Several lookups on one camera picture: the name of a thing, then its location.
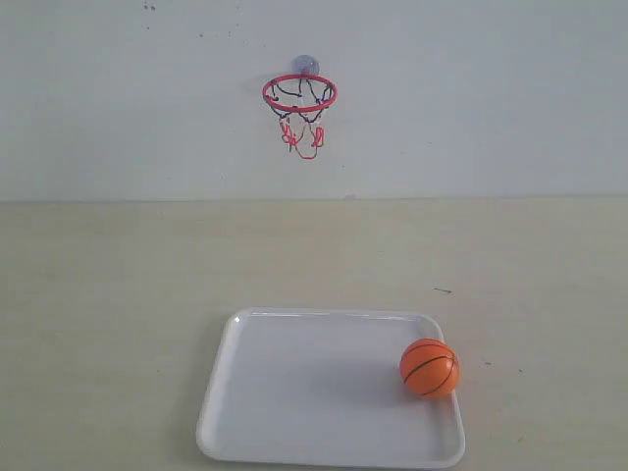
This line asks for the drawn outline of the small orange basketball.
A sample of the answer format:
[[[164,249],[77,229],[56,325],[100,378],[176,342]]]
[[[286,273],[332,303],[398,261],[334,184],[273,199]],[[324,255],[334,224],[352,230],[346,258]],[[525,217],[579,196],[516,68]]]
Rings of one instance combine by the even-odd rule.
[[[455,352],[436,339],[420,339],[409,345],[399,361],[399,374],[405,386],[423,399],[450,395],[460,377]]]

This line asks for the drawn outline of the clear suction cup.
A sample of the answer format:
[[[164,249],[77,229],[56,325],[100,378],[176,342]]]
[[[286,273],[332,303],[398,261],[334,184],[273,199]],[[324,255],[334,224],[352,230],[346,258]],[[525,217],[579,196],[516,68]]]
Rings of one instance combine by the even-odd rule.
[[[318,76],[320,64],[313,56],[299,55],[292,60],[291,70],[297,75]]]

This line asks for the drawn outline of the white plastic tray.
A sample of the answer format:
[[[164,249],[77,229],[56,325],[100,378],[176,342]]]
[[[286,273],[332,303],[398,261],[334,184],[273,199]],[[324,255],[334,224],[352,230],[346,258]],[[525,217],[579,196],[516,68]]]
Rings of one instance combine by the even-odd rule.
[[[455,396],[421,399],[402,352],[441,340],[413,312],[252,307],[227,321],[196,425],[220,461],[437,470],[466,440]]]

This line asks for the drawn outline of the red mini basketball hoop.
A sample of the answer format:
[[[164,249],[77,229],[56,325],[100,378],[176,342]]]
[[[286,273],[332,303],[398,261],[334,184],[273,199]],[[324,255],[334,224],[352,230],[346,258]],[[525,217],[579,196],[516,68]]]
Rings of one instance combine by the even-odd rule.
[[[325,143],[322,121],[338,99],[337,86],[317,75],[287,74],[271,78],[261,94],[278,120],[288,151],[314,160]]]

